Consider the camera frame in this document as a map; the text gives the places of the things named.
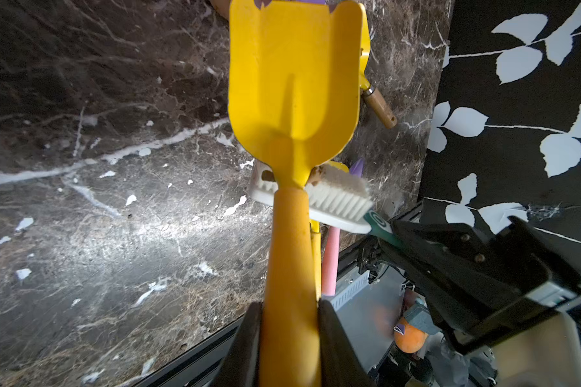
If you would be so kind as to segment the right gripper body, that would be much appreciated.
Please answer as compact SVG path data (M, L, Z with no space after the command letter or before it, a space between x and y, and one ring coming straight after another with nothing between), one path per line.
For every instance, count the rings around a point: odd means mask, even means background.
M403 269L459 353L493 347L581 304L581 274L526 222L492 237L466 224L395 221L383 262Z

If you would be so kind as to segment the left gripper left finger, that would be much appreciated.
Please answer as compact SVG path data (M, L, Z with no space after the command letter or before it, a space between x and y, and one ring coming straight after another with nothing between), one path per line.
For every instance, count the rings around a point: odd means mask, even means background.
M258 386L261 316L262 304L251 303L212 381L213 386Z

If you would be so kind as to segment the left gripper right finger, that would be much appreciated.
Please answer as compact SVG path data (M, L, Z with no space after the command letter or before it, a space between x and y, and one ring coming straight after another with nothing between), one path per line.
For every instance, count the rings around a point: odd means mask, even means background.
M371 379L359 362L341 325L332 303L318 303L318 324L321 340L321 385L372 386Z

